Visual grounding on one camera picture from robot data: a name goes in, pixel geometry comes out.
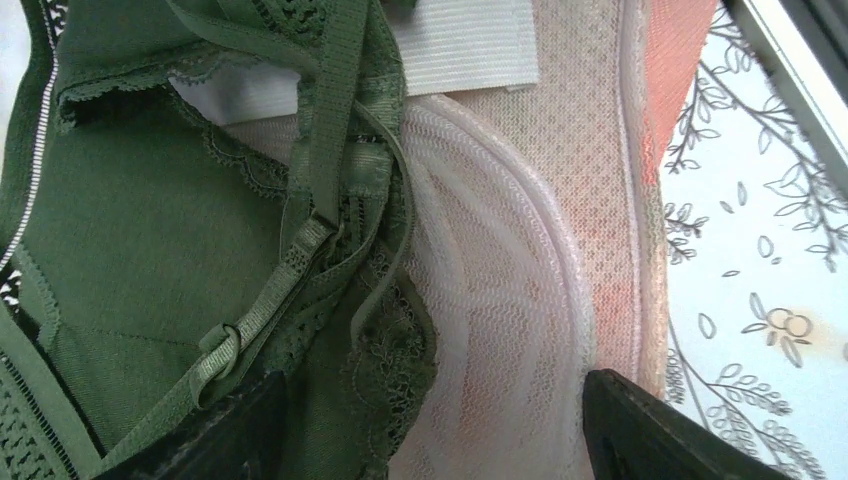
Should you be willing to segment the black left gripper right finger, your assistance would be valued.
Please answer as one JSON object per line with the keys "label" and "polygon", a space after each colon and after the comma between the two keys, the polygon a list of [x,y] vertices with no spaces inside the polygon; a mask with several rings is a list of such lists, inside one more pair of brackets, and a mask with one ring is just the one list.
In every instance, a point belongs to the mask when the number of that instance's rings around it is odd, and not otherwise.
{"label": "black left gripper right finger", "polygon": [[723,442],[612,369],[587,373],[583,433],[602,480],[768,480],[787,476]]}

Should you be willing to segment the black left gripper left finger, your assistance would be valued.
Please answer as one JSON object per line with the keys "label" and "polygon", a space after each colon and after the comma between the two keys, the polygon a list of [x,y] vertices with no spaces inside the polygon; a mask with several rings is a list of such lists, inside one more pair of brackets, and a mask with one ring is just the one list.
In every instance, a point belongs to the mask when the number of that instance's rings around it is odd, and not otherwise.
{"label": "black left gripper left finger", "polygon": [[274,479],[285,440],[286,400],[284,374],[266,373],[98,477]]}

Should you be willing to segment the green lace bra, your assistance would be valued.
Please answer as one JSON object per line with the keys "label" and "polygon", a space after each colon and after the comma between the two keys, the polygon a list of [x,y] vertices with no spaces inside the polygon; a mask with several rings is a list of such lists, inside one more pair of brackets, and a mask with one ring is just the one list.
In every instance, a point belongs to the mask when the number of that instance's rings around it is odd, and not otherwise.
{"label": "green lace bra", "polygon": [[196,367],[287,264],[301,75],[174,1],[25,1],[1,180],[1,475],[100,479],[205,401]]}

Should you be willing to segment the pink floral mesh laundry bag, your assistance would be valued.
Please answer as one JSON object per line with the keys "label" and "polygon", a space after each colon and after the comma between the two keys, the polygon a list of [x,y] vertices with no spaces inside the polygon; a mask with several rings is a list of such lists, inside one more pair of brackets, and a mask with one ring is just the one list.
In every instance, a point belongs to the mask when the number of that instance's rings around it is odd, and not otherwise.
{"label": "pink floral mesh laundry bag", "polygon": [[277,479],[588,479],[584,377],[662,388],[660,145],[709,1],[534,1],[535,93],[408,98],[377,1],[174,1],[193,33],[301,75],[279,252],[205,401],[286,377]]}

